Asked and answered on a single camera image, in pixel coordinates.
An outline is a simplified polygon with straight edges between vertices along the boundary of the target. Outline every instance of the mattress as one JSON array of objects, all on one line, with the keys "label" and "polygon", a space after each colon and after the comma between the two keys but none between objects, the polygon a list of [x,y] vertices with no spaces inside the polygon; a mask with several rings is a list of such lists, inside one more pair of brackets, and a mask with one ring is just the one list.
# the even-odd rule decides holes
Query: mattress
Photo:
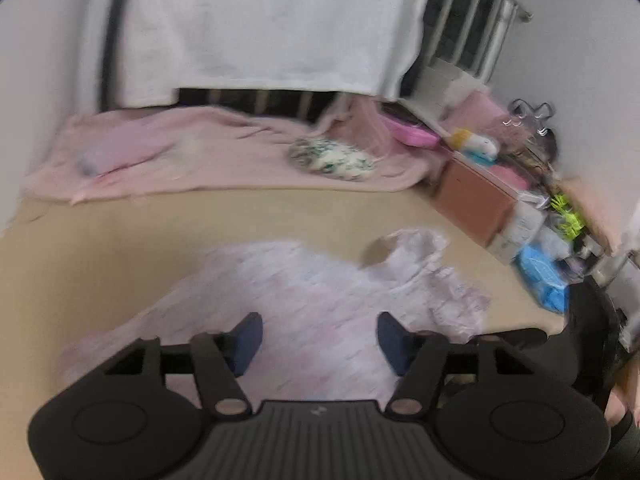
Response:
[{"label": "mattress", "polygon": [[67,344],[110,330],[155,303],[218,243],[298,238],[331,256],[380,259],[373,243],[426,225],[451,240],[445,263],[493,297],[488,329],[562,329],[509,267],[431,206],[425,190],[214,190],[76,206],[25,199],[0,240],[0,478],[37,479],[30,416],[60,388]]}]

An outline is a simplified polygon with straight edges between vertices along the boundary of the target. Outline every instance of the floral pillow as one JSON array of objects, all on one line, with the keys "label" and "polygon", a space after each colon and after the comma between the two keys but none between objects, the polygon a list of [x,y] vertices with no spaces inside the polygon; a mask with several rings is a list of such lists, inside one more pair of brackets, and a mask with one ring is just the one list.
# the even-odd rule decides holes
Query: floral pillow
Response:
[{"label": "floral pillow", "polygon": [[303,170],[342,180],[365,180],[376,164],[369,153],[324,137],[296,140],[289,156]]}]

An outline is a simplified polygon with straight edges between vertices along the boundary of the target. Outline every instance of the blue package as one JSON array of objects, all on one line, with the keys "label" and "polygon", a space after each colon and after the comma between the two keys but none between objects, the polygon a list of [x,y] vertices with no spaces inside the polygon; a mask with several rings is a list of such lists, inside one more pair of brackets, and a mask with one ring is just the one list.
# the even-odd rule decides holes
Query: blue package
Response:
[{"label": "blue package", "polygon": [[563,314],[569,293],[555,264],[535,246],[526,246],[517,257],[517,264],[529,290],[547,310]]}]

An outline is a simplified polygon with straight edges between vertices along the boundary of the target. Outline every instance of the peach cloth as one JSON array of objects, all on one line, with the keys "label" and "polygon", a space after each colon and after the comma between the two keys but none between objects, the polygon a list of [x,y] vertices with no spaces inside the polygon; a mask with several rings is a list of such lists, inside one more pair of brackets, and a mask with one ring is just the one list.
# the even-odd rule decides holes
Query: peach cloth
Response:
[{"label": "peach cloth", "polygon": [[[344,110],[332,108],[319,131],[286,119],[256,118],[221,107],[118,110],[71,117],[54,140],[49,160],[27,177],[23,191],[70,202],[137,196],[191,189],[337,189],[396,191],[419,182],[428,171],[420,150],[393,139],[366,96],[348,96]],[[158,158],[97,178],[79,168],[87,147],[127,121],[147,117],[145,127],[175,146]],[[378,156],[374,176],[348,182],[308,174],[287,159],[289,145],[299,137],[323,133]]]}]

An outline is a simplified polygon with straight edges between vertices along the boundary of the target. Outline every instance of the white wall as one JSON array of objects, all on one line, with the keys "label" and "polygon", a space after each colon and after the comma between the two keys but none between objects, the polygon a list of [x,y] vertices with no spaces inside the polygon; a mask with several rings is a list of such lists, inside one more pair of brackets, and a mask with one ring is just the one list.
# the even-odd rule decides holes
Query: white wall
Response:
[{"label": "white wall", "polygon": [[623,228],[640,197],[640,3],[522,1],[534,18],[514,25],[495,94],[556,105],[562,172],[593,187]]},{"label": "white wall", "polygon": [[0,2],[0,232],[23,175],[73,112],[86,0]]}]

